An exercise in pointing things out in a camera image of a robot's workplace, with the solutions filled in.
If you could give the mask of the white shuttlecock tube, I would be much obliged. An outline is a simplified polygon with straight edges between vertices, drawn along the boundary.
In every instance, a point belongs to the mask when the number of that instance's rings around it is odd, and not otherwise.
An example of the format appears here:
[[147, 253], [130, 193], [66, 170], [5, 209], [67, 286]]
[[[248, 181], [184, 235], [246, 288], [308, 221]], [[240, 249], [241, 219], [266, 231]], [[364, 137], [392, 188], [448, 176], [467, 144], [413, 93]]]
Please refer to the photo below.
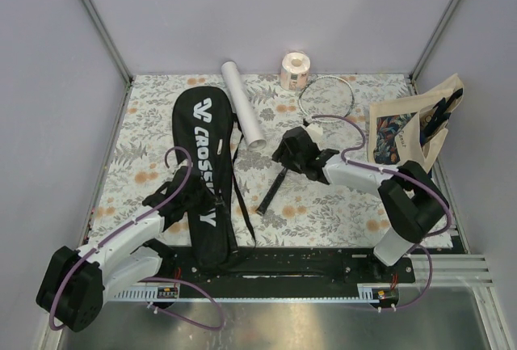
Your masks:
[[250, 103], [247, 89], [244, 86], [237, 65], [227, 61], [221, 66], [222, 77], [229, 91], [234, 111], [237, 115], [242, 134], [247, 147], [258, 151], [267, 144], [263, 131], [260, 128], [258, 117]]

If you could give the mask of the badminton racket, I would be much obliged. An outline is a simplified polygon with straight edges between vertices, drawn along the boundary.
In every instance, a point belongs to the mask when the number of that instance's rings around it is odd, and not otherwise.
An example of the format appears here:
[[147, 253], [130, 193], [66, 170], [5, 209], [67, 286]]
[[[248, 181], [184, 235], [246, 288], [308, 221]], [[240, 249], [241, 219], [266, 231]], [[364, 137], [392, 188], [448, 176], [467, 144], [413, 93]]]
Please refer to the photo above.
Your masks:
[[[309, 118], [312, 118], [312, 116], [304, 108], [302, 99], [303, 99], [303, 96], [306, 93], [306, 91], [314, 83], [316, 83], [318, 81], [321, 81], [323, 79], [333, 79], [333, 80], [336, 80], [338, 82], [343, 83], [349, 89], [350, 96], [351, 96], [351, 102], [349, 104], [349, 108], [347, 110], [347, 113], [345, 114], [345, 117], [348, 117], [351, 114], [352, 109], [353, 109], [353, 107], [355, 105], [354, 90], [353, 90], [351, 84], [346, 79], [343, 79], [343, 78], [341, 78], [339, 76], [336, 76], [336, 75], [326, 74], [326, 75], [318, 76], [318, 77], [308, 81], [308, 83], [301, 89], [300, 94], [298, 95], [298, 98], [297, 98], [297, 103], [298, 103], [299, 109], [304, 113], [304, 116], [308, 116]], [[280, 187], [282, 185], [282, 182], [284, 181], [287, 173], [288, 173], [288, 168], [284, 167], [283, 170], [276, 176], [273, 184], [270, 186], [270, 188], [267, 191], [267, 194], [264, 196], [263, 201], [258, 206], [258, 208], [256, 210], [257, 214], [259, 214], [261, 216], [263, 216], [265, 214], [265, 212], [267, 211], [269, 205], [273, 201], [273, 198], [275, 197], [275, 194], [280, 189]]]

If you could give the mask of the black racket bag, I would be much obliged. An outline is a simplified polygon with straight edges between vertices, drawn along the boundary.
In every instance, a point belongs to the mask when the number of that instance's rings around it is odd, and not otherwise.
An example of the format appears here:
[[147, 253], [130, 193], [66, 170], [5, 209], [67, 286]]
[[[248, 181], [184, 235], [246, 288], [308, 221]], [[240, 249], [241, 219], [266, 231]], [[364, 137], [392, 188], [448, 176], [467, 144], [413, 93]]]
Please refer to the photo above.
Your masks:
[[174, 144], [191, 155], [193, 172], [200, 175], [215, 199], [205, 214], [201, 213], [200, 205], [187, 211], [192, 254], [200, 269], [227, 272], [249, 256], [237, 245], [231, 216], [232, 196], [236, 196], [246, 228], [252, 240], [256, 240], [237, 185], [234, 171], [237, 155], [230, 150], [237, 117], [222, 89], [195, 86], [176, 99], [171, 123]]

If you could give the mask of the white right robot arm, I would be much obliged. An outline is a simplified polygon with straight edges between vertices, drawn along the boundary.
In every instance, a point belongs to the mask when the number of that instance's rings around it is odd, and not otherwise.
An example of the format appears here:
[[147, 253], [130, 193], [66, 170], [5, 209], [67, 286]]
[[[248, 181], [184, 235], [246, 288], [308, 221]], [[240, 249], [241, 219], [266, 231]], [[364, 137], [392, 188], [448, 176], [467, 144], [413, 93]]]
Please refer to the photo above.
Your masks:
[[381, 200], [390, 227], [373, 248], [375, 257], [368, 261], [373, 280], [387, 281], [396, 273], [397, 261], [442, 218], [452, 220], [448, 202], [417, 162], [394, 169], [359, 162], [342, 151], [321, 150], [304, 127], [288, 130], [272, 159], [312, 181], [346, 186]]

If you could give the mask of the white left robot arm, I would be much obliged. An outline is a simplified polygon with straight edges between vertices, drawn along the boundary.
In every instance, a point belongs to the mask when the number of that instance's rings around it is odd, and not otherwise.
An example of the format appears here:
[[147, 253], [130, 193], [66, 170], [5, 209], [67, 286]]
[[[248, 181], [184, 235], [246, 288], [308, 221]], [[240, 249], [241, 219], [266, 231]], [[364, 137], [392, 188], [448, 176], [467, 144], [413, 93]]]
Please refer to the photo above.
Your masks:
[[158, 235], [187, 211], [207, 215], [215, 204], [212, 183], [197, 170], [179, 168], [170, 182], [147, 196], [122, 226], [100, 242], [55, 251], [36, 304], [50, 313], [52, 323], [60, 321], [71, 331], [82, 331], [115, 295], [146, 278], [166, 281], [178, 274], [174, 249], [158, 241]]

